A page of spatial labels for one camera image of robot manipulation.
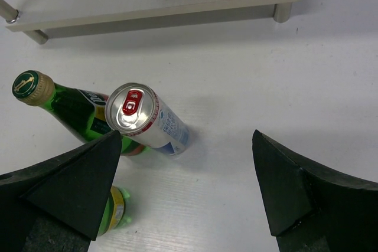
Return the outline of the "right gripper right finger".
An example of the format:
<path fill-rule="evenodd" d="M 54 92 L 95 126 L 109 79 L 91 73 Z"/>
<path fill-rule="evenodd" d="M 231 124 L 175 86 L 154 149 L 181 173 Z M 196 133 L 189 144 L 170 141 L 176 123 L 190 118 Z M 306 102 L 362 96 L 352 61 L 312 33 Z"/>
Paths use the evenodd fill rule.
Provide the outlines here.
<path fill-rule="evenodd" d="M 377 183 L 306 158 L 258 130 L 252 153 L 279 251 L 377 251 Z"/>

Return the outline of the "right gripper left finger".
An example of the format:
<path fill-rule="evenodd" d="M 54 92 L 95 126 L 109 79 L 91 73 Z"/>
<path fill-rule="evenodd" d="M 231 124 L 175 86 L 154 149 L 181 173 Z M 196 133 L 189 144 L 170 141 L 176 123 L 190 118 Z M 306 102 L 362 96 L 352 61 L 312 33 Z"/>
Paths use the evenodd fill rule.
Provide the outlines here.
<path fill-rule="evenodd" d="M 87 251 L 118 166 L 118 131 L 1 175 L 1 251 Z"/>

